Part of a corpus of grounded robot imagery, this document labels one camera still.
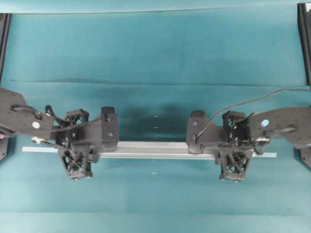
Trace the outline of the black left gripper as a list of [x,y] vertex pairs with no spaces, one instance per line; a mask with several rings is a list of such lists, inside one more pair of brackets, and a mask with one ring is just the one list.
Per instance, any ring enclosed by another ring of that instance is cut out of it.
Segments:
[[56,117],[54,120],[52,147],[58,149],[65,174],[71,180],[93,177],[89,155],[91,148],[101,147],[93,144],[94,120],[89,121],[89,113],[83,109],[68,111],[65,119]]

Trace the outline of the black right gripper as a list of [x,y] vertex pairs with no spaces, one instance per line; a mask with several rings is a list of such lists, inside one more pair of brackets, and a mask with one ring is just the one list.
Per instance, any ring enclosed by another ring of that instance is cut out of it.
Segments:
[[219,179],[241,182],[245,180],[254,151],[249,116],[243,112],[227,111],[222,120],[221,141],[213,146],[219,148],[216,155],[216,165],[221,166]]

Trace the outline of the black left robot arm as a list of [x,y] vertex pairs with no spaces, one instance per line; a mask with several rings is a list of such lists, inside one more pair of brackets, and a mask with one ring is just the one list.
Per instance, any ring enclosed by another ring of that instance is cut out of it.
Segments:
[[36,144],[56,149],[71,180],[91,178],[91,165],[98,161],[91,143],[83,138],[83,130],[91,124],[88,118],[83,109],[60,118],[50,105],[42,113],[29,106],[21,94],[0,90],[0,134],[4,138],[26,135]]

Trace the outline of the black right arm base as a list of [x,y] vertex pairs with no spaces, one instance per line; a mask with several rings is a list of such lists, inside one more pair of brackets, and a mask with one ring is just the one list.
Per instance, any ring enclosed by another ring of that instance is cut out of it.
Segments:
[[[311,10],[307,3],[297,5],[297,23],[304,59],[307,84],[311,84]],[[295,116],[298,122],[291,144],[300,154],[301,162],[311,167],[311,108],[297,107]]]

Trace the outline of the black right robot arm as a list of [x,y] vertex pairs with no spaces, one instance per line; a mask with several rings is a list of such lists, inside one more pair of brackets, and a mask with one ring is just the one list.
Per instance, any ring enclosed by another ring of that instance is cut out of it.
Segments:
[[272,139],[285,139],[298,151],[300,161],[311,166],[311,109],[280,108],[247,116],[242,112],[223,114],[225,142],[216,156],[221,180],[245,179],[254,154],[263,155]]

